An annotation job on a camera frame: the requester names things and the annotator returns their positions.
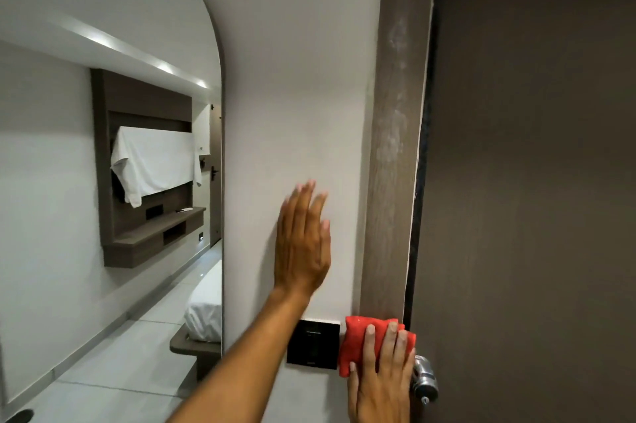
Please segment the person's right hand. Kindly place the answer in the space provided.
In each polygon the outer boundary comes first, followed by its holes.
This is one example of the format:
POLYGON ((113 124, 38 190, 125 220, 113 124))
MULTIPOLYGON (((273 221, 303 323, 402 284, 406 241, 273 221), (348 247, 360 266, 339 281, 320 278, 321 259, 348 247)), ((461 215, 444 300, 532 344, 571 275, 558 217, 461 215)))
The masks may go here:
POLYGON ((375 357, 375 327, 367 327, 358 391, 348 392, 350 423, 409 423, 410 388, 404 387, 404 363, 409 352, 407 330, 398 332, 393 371, 379 372, 375 357))

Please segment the person's left hand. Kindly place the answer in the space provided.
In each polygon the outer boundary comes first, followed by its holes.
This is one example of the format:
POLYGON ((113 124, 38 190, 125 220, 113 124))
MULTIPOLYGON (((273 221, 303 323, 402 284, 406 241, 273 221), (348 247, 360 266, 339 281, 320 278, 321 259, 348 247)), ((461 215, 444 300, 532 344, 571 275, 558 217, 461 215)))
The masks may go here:
POLYGON ((275 231, 274 286, 285 294, 306 301, 323 283, 331 261, 320 261, 320 227, 322 211, 328 198, 319 196, 319 228, 304 229, 303 202, 306 184, 296 186, 283 201, 275 231))

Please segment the red cleaning cloth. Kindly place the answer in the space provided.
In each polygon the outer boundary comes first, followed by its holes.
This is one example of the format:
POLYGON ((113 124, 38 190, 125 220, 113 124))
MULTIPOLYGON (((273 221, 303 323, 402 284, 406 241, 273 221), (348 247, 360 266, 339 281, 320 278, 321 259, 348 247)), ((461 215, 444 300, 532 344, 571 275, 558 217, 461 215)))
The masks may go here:
POLYGON ((378 365, 387 329, 389 324, 393 322, 397 323, 398 332, 405 330, 405 325, 399 323, 396 318, 381 320, 358 315, 345 318, 346 331, 338 355, 338 371, 341 378, 347 379, 349 377, 350 363, 355 363, 356 366, 362 365, 365 332, 370 325, 375 327, 375 357, 376 366, 378 365))

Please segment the person's left forearm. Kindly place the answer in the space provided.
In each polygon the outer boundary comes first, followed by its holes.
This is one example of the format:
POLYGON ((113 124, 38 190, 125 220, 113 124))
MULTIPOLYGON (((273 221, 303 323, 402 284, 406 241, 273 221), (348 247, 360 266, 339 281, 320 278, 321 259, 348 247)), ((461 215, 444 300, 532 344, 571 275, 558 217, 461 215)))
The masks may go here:
POLYGON ((305 281, 275 287, 250 327, 166 423, 261 423, 314 290, 305 281))

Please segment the white bed mattress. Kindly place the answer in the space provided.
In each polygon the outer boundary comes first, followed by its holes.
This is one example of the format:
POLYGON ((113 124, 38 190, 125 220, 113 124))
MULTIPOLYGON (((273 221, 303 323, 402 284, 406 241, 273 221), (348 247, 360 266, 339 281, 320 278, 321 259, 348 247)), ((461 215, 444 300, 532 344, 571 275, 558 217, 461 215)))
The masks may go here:
POLYGON ((187 335, 196 342, 219 344, 223 336, 223 264, 220 260, 190 294, 185 309, 187 335))

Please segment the white draped cloth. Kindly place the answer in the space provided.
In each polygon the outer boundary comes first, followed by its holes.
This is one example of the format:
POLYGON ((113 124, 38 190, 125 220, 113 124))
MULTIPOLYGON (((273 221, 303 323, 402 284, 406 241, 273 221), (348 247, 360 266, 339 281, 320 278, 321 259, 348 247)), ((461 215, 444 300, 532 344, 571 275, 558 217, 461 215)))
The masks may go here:
POLYGON ((111 154, 111 170, 133 208, 142 198, 194 183, 202 185, 202 171, 191 132, 120 127, 111 154))

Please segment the dark brown door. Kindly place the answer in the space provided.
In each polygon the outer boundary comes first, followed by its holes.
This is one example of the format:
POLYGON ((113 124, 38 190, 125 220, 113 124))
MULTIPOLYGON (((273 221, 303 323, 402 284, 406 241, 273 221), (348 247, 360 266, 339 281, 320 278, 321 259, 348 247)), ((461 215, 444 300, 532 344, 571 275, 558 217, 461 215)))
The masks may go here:
POLYGON ((636 0, 435 0, 426 423, 636 423, 636 0))

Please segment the black wall switch panel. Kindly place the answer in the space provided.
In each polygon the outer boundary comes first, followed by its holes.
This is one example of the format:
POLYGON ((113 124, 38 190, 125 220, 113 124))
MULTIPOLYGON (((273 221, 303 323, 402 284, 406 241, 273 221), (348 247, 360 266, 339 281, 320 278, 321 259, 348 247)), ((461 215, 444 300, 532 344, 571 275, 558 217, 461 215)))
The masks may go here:
POLYGON ((340 330, 340 322, 300 319, 288 344, 286 364, 336 370, 340 330))

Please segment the brown wooden door frame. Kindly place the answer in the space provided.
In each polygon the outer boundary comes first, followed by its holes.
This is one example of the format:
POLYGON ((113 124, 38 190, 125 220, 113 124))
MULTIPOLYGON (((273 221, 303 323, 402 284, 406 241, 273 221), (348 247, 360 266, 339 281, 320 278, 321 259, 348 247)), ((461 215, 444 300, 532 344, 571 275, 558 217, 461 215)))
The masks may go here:
POLYGON ((403 320, 433 0, 380 0, 359 313, 403 320))

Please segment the brown wooden wall unit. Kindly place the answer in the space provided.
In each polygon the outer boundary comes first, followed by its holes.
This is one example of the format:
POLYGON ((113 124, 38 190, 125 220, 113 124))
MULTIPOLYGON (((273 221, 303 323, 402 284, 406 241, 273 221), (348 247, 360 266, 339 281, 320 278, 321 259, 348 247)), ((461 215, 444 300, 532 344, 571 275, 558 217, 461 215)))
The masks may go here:
POLYGON ((104 266, 136 268, 204 226, 194 183, 142 198, 133 208, 111 170, 120 127, 191 132, 192 98, 106 69, 90 69, 100 243, 104 266), (193 207, 193 211, 176 213, 193 207))

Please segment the arched wall mirror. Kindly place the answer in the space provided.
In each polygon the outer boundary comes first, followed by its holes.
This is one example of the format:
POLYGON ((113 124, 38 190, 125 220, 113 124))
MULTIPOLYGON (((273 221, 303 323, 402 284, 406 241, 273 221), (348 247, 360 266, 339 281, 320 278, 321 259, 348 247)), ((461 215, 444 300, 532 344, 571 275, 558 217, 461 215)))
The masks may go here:
POLYGON ((204 0, 0 0, 0 421, 209 248, 204 0))

